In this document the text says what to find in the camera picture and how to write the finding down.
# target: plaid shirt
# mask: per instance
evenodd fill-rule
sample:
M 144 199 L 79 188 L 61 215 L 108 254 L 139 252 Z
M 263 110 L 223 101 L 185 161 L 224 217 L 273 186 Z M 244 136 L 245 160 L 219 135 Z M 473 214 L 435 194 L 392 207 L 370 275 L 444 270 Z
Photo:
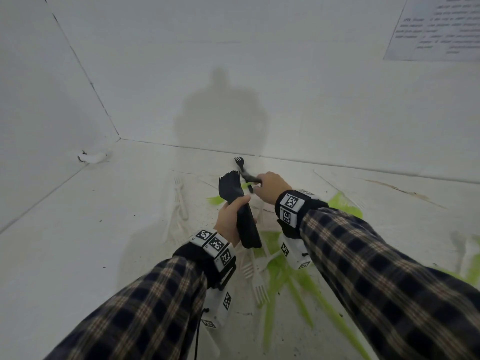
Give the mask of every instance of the plaid shirt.
M 315 266 L 381 359 L 480 359 L 480 293 L 395 250 L 348 213 L 309 211 L 300 232 Z M 185 359 L 207 279 L 165 260 L 85 318 L 47 359 Z

